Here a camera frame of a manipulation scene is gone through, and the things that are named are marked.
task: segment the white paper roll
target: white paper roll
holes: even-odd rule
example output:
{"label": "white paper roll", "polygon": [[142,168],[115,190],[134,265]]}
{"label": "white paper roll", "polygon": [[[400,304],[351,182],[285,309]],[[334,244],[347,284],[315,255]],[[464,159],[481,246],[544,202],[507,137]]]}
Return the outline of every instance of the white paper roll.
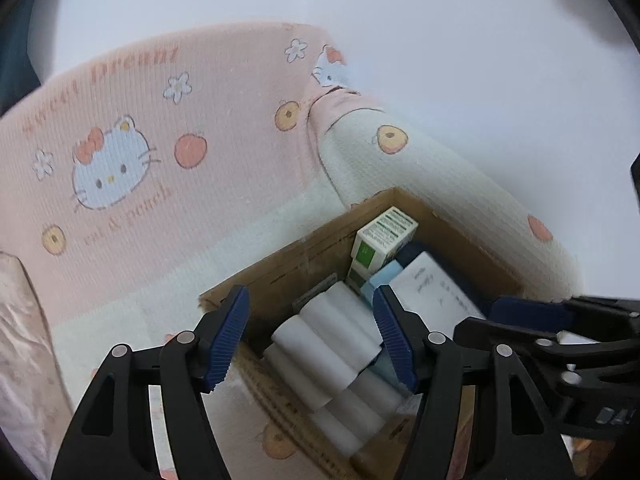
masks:
{"label": "white paper roll", "polygon": [[380,353],[380,345],[325,293],[309,301],[300,311],[300,317],[358,373]]}
{"label": "white paper roll", "polygon": [[404,401],[398,391],[368,368],[350,384],[349,389],[379,416],[388,419]]}
{"label": "white paper roll", "polygon": [[264,351],[264,358],[312,412],[331,400],[329,394],[319,388],[278,345],[270,345]]}
{"label": "white paper roll", "polygon": [[382,344],[382,336],[376,325],[376,318],[370,308],[344,282],[335,283],[325,292],[330,301],[369,334],[377,344]]}
{"label": "white paper roll", "polygon": [[320,408],[317,412],[309,415],[309,418],[344,456],[351,456],[364,444],[329,413],[326,408]]}
{"label": "white paper roll", "polygon": [[357,439],[366,442],[385,424],[385,419],[351,390],[344,390],[326,406],[331,413]]}
{"label": "white paper roll", "polygon": [[305,323],[292,316],[271,336],[321,390],[335,397],[353,383],[357,373]]}

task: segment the white table surface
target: white table surface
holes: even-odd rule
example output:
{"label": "white table surface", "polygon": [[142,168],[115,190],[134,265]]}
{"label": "white table surface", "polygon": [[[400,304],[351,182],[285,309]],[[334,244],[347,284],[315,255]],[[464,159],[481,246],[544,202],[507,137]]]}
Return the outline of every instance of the white table surface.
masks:
{"label": "white table surface", "polygon": [[355,87],[510,191],[591,294],[640,298],[640,56],[606,0],[36,0],[42,80],[151,35],[235,20],[321,25]]}

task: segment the ribbed blue pad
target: ribbed blue pad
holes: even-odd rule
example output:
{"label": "ribbed blue pad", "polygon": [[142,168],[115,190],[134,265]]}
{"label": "ribbed blue pad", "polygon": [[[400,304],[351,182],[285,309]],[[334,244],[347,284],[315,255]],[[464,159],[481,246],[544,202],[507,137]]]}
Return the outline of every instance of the ribbed blue pad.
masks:
{"label": "ribbed blue pad", "polygon": [[231,359],[249,319],[249,310],[249,291],[243,287],[209,349],[209,370],[204,376],[204,382],[210,390],[225,380]]}
{"label": "ribbed blue pad", "polygon": [[414,352],[404,336],[398,320],[380,290],[373,294],[373,316],[385,342],[398,380],[412,392],[418,387],[414,372]]}

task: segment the wrinkled fabric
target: wrinkled fabric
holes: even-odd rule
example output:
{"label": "wrinkled fabric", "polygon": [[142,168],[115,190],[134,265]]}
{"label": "wrinkled fabric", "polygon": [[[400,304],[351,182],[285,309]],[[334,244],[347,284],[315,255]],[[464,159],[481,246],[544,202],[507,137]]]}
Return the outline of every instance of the wrinkled fabric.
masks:
{"label": "wrinkled fabric", "polygon": [[0,253],[0,427],[39,479],[71,420],[38,301],[17,258]]}

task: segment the whisker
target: whisker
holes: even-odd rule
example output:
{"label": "whisker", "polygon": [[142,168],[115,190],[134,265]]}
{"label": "whisker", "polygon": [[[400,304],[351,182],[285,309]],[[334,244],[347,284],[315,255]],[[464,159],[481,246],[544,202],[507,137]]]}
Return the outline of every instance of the whisker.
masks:
{"label": "whisker", "polygon": [[138,155],[138,158],[142,158],[143,156],[145,156],[147,153],[149,152],[154,152],[155,150],[157,150],[157,148],[149,148],[148,150],[146,150],[146,152],[142,152]]}

